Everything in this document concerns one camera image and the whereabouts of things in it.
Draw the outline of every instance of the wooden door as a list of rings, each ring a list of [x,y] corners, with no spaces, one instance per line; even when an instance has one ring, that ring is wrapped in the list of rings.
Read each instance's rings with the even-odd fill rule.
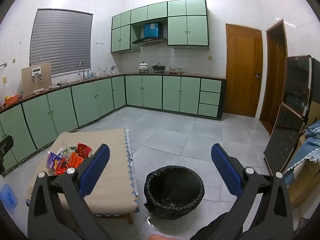
[[[228,82],[224,112],[254,117],[262,79],[262,32],[226,26]]]

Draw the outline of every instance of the faucet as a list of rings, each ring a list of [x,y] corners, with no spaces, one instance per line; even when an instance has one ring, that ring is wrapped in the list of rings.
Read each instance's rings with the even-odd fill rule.
[[[85,79],[85,76],[84,76],[84,64],[83,64],[83,61],[80,61],[78,75],[80,75],[81,63],[82,63],[82,79]]]

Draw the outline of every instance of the trash can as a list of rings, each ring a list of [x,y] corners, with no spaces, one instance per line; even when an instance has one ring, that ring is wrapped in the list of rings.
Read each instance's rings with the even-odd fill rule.
[[[204,197],[202,179],[182,166],[165,166],[148,174],[144,204],[157,218],[180,218],[194,210]]]

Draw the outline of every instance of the pot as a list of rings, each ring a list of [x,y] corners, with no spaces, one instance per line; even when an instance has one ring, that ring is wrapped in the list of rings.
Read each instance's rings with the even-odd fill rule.
[[[139,70],[147,70],[148,69],[148,63],[144,63],[144,61],[142,61],[142,63],[139,64]]]

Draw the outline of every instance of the red package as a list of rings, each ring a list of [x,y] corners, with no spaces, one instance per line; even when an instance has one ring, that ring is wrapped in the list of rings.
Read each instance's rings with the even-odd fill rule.
[[[82,158],[88,158],[91,151],[92,151],[92,149],[89,146],[82,144],[82,143],[78,143],[78,146],[77,146],[78,156],[80,156]]]

